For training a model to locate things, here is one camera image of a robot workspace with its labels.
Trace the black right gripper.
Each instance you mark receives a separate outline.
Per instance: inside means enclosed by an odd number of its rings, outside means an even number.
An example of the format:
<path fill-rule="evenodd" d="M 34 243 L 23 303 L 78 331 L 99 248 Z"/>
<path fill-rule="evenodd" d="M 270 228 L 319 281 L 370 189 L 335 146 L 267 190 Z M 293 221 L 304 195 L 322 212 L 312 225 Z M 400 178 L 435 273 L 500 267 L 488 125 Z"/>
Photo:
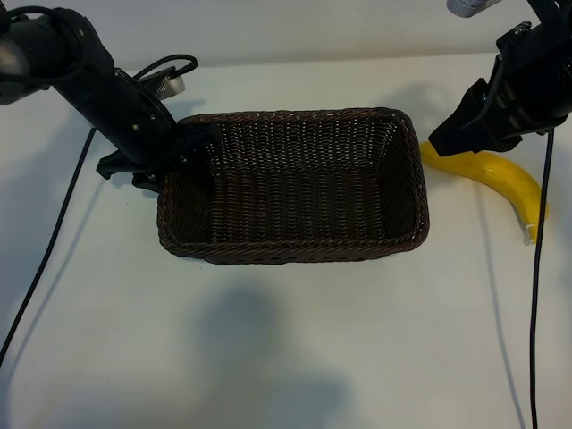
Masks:
<path fill-rule="evenodd" d="M 571 113 L 571 29 L 523 22 L 497 40 L 489 81 L 474 83 L 429 136 L 439 156 L 513 149 L 522 136 L 545 133 Z"/>

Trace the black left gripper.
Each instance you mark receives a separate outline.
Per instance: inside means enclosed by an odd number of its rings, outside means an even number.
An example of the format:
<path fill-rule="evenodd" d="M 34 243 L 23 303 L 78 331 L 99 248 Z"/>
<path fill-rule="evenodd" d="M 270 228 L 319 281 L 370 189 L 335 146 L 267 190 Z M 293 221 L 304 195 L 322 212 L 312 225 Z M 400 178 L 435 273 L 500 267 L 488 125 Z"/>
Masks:
<path fill-rule="evenodd" d="M 183 91 L 182 78 L 173 66 L 137 78 L 117 69 L 111 82 L 96 128 L 116 151 L 98 161 L 97 173 L 107 181 L 118 172 L 130 173 L 135 187 L 157 192 L 175 147 L 175 120 L 162 101 Z M 208 195 L 215 192 L 209 148 L 221 137 L 215 123 L 179 129 L 177 171 L 192 176 Z"/>

